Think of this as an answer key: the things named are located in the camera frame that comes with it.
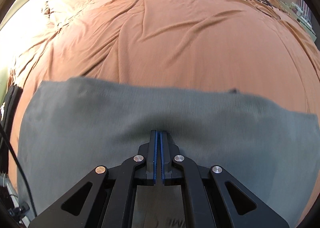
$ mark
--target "black bag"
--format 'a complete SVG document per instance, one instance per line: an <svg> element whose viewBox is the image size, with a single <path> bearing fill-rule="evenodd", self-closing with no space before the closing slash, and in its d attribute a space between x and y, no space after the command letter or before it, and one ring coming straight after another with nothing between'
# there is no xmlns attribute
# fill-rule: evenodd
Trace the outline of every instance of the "black bag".
<svg viewBox="0 0 320 228"><path fill-rule="evenodd" d="M22 94L22 88L13 85L9 88L0 107L0 123L10 139L13 117ZM0 134L0 172L8 173L9 150Z"/></svg>

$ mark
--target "black cable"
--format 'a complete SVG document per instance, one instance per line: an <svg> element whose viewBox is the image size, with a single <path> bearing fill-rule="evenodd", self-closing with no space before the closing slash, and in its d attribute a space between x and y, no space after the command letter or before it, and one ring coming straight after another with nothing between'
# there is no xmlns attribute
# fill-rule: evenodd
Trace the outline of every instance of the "black cable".
<svg viewBox="0 0 320 228"><path fill-rule="evenodd" d="M22 167L21 167L21 165L20 165L20 163L19 163L19 161L18 161L18 159L17 159L16 153L14 152L14 150L13 150L11 144L10 144L10 141L9 141L9 139L8 139L8 136L7 136L7 134L5 133L5 131L4 131L4 129L3 129L3 127L2 127L1 124L0 124L0 134L2 135L2 137L3 137L3 139L4 139L5 143L6 143L6 145L8 146L8 149L9 149L9 151L10 151L10 153L11 153L11 155L12 155L12 157L13 157L13 159L14 159L14 161L15 161L18 169L19 169L19 172L20 172L20 174L21 174L21 176L22 176L22 179L23 179L23 181L24 181L24 183L25 183L25 185L26 185L26 188L27 188L27 192L28 192L28 196L29 196L29 198L30 198L30 202L31 202L31 207L32 207L33 213L34 213L35 217L37 217L37 212L36 212L35 203L33 202L33 198L32 198L32 195L31 195L30 186L29 186L29 183L28 183L28 181L27 181L26 175L24 174L24 172L23 172L23 170L22 170Z"/></svg>

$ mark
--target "gray cloth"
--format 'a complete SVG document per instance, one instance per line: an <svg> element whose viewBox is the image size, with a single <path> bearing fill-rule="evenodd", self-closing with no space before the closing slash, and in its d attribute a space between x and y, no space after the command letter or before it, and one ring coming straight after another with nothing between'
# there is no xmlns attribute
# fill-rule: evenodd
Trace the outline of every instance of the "gray cloth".
<svg viewBox="0 0 320 228"><path fill-rule="evenodd" d="M114 167L134 156L151 130L169 132L198 165L221 165L290 227L297 224L319 172L316 115L241 93L88 78L42 82L25 112L18 158L38 213L96 166ZM18 191L19 201L29 202L20 175ZM173 220L183 227L183 218L179 187L138 189L132 227L172 227Z"/></svg>

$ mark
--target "bed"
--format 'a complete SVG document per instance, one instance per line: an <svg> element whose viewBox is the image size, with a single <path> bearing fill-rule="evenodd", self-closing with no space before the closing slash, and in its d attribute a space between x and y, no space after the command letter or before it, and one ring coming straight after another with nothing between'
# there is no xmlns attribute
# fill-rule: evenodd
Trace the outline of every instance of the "bed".
<svg viewBox="0 0 320 228"><path fill-rule="evenodd" d="M11 133L41 81L85 76L133 86L237 88L320 115L320 53L278 0L48 0L42 30L10 67L23 88ZM9 160L16 187L16 167ZM318 178L301 219L320 191Z"/></svg>

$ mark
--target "round metal bolt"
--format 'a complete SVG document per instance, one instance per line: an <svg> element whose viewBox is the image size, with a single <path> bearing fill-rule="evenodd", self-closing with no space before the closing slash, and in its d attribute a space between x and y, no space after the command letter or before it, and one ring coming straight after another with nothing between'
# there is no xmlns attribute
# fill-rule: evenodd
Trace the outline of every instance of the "round metal bolt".
<svg viewBox="0 0 320 228"><path fill-rule="evenodd" d="M214 166L214 167L212 168L212 171L215 172L215 173L217 173L217 174L219 174L219 173L222 172L222 168L221 168L220 166Z"/></svg>
<svg viewBox="0 0 320 228"><path fill-rule="evenodd" d="M136 156L134 156L133 160L134 160L135 162L140 162L140 161L143 160L143 156L142 156L142 155L136 155Z"/></svg>
<svg viewBox="0 0 320 228"><path fill-rule="evenodd" d="M102 174L102 173L104 173L105 171L106 171L106 168L103 167L103 166L99 166L99 167L96 168L96 173L97 173L97 174Z"/></svg>
<svg viewBox="0 0 320 228"><path fill-rule="evenodd" d="M182 155L176 155L176 156L174 157L174 160L175 160L175 161L178 161L178 162L184 161L184 156L182 156Z"/></svg>

